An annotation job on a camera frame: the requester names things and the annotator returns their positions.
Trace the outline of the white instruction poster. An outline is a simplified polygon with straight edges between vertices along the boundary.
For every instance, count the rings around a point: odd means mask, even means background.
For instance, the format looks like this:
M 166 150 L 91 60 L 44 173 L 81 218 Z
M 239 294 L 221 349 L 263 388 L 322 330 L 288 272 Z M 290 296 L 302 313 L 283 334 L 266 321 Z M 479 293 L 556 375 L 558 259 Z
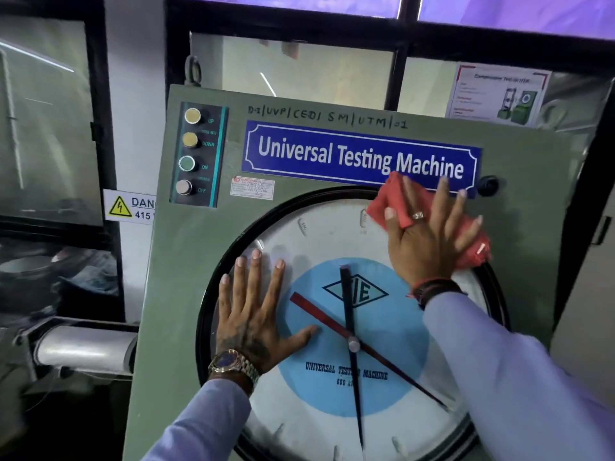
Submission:
M 446 118 L 535 128 L 552 72 L 457 63 Z

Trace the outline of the black dial pointer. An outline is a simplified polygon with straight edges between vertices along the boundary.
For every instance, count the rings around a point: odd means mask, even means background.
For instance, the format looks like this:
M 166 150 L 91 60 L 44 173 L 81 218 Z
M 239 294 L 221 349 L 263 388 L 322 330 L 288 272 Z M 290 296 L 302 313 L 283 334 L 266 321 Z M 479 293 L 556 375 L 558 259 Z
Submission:
M 353 302 L 352 302 L 352 275 L 350 272 L 350 268 L 348 265 L 342 265 L 340 267 L 340 277 L 341 277 L 341 292 L 342 292 L 342 302 L 344 308 L 344 319 L 345 319 L 345 327 L 349 333 L 348 341 L 348 349 L 349 349 L 349 360 L 350 360 L 350 376 L 352 378 L 351 388 L 354 394 L 354 403 L 356 407 L 356 418 L 357 418 L 357 429 L 358 429 L 358 439 L 360 443 L 360 447 L 362 450 L 362 454 L 365 457 L 365 441 L 364 441 L 364 426 L 363 426 L 363 414 L 362 414 L 362 405 L 360 401 L 360 388 L 359 388 L 359 370 L 358 370 L 358 361 L 357 356 L 358 352 L 361 350 L 362 346 L 360 340 L 356 336 L 355 330 L 355 320 L 354 320 L 354 310 L 353 310 Z

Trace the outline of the silver metal cylinder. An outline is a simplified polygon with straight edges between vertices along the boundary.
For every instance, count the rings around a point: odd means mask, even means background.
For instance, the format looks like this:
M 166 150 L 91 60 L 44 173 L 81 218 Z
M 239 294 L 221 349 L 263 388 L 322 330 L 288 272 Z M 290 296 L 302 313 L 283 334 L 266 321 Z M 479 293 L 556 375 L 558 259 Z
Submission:
M 53 316 L 19 327 L 12 346 L 33 380 L 54 371 L 131 379 L 138 332 L 137 324 Z

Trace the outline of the red dial pointer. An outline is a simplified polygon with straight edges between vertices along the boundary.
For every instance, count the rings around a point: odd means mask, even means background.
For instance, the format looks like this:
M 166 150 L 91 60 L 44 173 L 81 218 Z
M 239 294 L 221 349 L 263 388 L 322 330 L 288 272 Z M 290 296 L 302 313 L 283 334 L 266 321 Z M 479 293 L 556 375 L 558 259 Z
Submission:
M 319 309 L 315 304 L 308 301 L 301 294 L 294 292 L 290 296 L 290 302 L 294 303 L 300 309 L 304 310 L 306 313 L 311 315 L 316 320 L 320 321 L 323 325 L 326 325 L 335 333 L 342 336 L 348 343 L 348 349 L 350 351 L 351 356 L 356 356 L 359 351 L 366 353 L 371 356 L 374 360 L 379 362 L 389 371 L 396 374 L 398 377 L 402 378 L 404 381 L 412 385 L 413 387 L 419 389 L 420 392 L 428 396 L 435 403 L 437 403 L 444 411 L 450 412 L 450 408 L 442 402 L 442 400 L 438 399 L 435 395 L 429 392 L 425 387 L 419 384 L 416 380 L 412 379 L 409 375 L 404 373 L 398 366 L 393 364 L 391 361 L 386 359 L 384 356 L 379 354 L 374 348 L 370 347 L 363 341 L 361 341 L 357 335 L 354 333 L 354 328 L 347 329 L 340 323 L 338 323 L 335 319 L 327 315 L 324 311 Z

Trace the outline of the person's left forearm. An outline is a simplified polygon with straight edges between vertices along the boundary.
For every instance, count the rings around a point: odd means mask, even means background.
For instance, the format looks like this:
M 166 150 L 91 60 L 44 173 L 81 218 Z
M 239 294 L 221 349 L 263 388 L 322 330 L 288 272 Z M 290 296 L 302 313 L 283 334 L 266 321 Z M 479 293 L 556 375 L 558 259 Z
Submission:
M 228 461 L 250 412 L 249 397 L 237 383 L 211 380 L 141 461 Z

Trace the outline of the red cleaning cloth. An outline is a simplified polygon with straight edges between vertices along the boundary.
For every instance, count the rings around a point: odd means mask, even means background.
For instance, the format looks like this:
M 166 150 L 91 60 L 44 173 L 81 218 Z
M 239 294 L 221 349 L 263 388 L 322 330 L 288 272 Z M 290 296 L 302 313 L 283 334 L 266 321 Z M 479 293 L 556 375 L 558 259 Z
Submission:
M 413 191 L 418 197 L 418 207 L 422 209 L 424 218 L 428 219 L 431 215 L 431 206 L 435 193 L 428 191 L 418 182 L 411 180 Z M 407 229 L 415 224 L 408 206 L 404 193 L 403 176 L 399 172 L 392 172 L 384 185 L 378 191 L 375 199 L 368 205 L 366 212 L 373 221 L 387 229 L 385 220 L 385 210 L 392 208 L 396 211 L 399 225 L 402 229 Z M 482 230 L 478 233 L 473 244 L 460 255 L 456 262 L 456 270 L 472 269 L 490 262 L 491 242 L 489 237 Z

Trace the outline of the black and red wristband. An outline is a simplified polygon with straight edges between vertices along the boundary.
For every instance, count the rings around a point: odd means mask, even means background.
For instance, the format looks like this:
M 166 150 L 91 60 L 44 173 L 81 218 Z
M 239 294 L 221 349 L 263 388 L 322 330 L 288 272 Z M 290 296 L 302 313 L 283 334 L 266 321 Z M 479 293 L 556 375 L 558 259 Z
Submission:
M 439 294 L 466 294 L 452 279 L 440 277 L 420 281 L 417 285 L 411 287 L 410 293 L 422 311 L 426 309 L 428 302 Z

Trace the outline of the blue machine name plate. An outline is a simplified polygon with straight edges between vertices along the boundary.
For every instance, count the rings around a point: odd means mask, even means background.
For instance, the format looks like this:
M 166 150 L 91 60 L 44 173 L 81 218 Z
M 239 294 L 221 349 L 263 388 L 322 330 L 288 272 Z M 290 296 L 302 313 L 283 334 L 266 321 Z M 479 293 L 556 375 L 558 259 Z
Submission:
M 242 171 L 357 185 L 383 185 L 396 172 L 435 191 L 441 177 L 450 193 L 473 198 L 482 149 L 322 130 L 250 120 L 245 130 Z

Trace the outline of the gold metal wristwatch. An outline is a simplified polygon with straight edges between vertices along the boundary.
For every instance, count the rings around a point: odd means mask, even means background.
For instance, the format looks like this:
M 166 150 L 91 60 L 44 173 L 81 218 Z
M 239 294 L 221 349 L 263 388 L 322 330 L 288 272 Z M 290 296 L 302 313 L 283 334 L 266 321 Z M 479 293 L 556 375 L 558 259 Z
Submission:
M 260 373 L 252 362 L 241 352 L 228 349 L 218 353 L 208 366 L 209 377 L 229 373 L 240 373 L 247 377 L 252 386 L 256 386 Z

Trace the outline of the green testing machine cabinet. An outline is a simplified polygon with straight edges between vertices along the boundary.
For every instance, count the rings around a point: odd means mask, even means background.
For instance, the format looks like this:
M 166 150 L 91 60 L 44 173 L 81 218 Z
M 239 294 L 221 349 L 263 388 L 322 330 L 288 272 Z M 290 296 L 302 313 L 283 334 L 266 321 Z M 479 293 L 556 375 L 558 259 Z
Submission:
M 216 208 L 169 201 L 183 101 L 229 109 Z M 125 461 L 141 459 L 208 378 L 218 325 L 219 279 L 212 277 L 236 238 L 273 208 L 305 193 L 347 186 L 378 193 L 380 188 L 243 172 L 250 120 L 480 147 L 479 180 L 495 175 L 501 188 L 488 198 L 476 192 L 467 208 L 485 217 L 493 260 L 453 278 L 496 322 L 549 340 L 565 208 L 578 167 L 572 135 L 175 85 L 168 99 Z M 275 181 L 274 199 L 231 196 L 235 176 Z

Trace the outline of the person's right forearm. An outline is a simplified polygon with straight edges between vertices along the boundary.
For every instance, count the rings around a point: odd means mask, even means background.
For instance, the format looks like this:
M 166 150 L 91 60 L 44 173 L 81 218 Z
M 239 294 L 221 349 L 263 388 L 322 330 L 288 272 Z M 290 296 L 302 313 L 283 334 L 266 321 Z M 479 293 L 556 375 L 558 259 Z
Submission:
M 436 295 L 424 322 L 496 461 L 615 461 L 615 410 L 534 337 L 509 332 L 462 293 Z

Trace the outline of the black window frame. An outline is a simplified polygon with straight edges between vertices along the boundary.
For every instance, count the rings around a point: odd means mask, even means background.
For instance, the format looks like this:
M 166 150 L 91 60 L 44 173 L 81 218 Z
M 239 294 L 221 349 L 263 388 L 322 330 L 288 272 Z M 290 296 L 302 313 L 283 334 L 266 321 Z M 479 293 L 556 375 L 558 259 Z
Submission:
M 145 98 L 183 78 L 189 54 L 188 34 L 289 40 L 338 47 L 371 48 L 393 53 L 384 107 L 398 107 L 408 58 L 489 61 L 507 66 L 540 67 L 613 80 L 601 119 L 588 148 L 566 214 L 553 324 L 565 311 L 595 231 L 615 186 L 606 165 L 615 157 L 615 40 L 589 40 L 535 33 L 488 30 L 418 21 L 419 0 L 402 0 L 402 18 L 385 20 L 196 0 L 0 0 L 0 15 L 82 21 L 86 25 L 90 81 L 94 89 L 94 136 L 100 182 L 116 189 L 121 162 L 119 112 L 127 97 L 112 97 L 109 60 L 164 73 L 145 88 Z

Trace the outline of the yellow danger warning sign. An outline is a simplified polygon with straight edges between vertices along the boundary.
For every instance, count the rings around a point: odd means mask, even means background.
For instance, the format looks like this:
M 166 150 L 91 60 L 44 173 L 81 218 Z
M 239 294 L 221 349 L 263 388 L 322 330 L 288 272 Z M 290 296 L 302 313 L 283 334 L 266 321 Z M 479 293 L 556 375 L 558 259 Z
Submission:
M 105 221 L 152 225 L 156 211 L 156 195 L 103 189 Z

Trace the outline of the person's right hand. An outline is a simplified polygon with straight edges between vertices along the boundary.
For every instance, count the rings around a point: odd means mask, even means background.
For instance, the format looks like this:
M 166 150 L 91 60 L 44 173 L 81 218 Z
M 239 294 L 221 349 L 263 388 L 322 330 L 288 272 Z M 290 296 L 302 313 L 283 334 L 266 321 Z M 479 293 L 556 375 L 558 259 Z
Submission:
M 462 190 L 454 201 L 450 199 L 450 215 L 445 225 L 432 225 L 431 207 L 428 220 L 420 219 L 405 229 L 399 250 L 388 251 L 393 269 L 410 288 L 426 279 L 451 278 L 459 258 L 455 240 L 466 198 Z

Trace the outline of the black button control panel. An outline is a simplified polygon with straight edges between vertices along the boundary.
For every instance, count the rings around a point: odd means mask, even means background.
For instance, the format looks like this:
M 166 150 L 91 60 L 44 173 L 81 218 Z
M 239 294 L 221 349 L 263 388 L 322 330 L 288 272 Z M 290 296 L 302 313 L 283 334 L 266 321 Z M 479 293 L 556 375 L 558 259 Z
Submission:
M 202 119 L 198 125 L 190 125 L 184 120 L 184 113 L 188 108 L 198 108 L 201 111 Z M 229 109 L 223 106 L 189 101 L 181 103 L 175 154 L 172 161 L 173 171 L 169 196 L 171 203 L 204 208 L 217 207 L 228 114 Z M 197 147 L 183 146 L 181 138 L 186 132 L 197 134 L 199 137 Z M 194 171 L 184 172 L 179 169 L 178 160 L 183 155 L 194 157 L 197 164 Z M 190 195 L 184 196 L 175 192 L 175 183 L 181 179 L 191 181 L 193 192 Z

